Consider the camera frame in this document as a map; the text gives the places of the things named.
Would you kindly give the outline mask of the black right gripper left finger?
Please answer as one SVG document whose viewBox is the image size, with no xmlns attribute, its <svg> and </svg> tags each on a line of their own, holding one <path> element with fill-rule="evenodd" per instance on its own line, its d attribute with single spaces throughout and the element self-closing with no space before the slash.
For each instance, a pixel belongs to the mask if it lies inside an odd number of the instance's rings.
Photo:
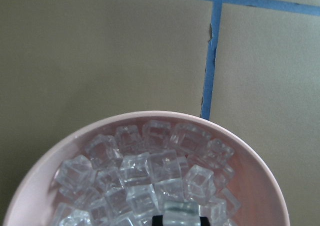
<svg viewBox="0 0 320 226">
<path fill-rule="evenodd" d="M 152 226 L 163 226 L 163 215 L 154 215 L 152 217 Z"/>
</svg>

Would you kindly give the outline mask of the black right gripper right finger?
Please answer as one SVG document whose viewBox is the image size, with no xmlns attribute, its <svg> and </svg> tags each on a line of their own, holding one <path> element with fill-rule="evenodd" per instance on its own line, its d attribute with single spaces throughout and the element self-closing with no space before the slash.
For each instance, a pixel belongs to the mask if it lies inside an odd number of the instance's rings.
<svg viewBox="0 0 320 226">
<path fill-rule="evenodd" d="M 199 218 L 201 226 L 210 226 L 210 221 L 206 216 L 200 216 Z"/>
</svg>

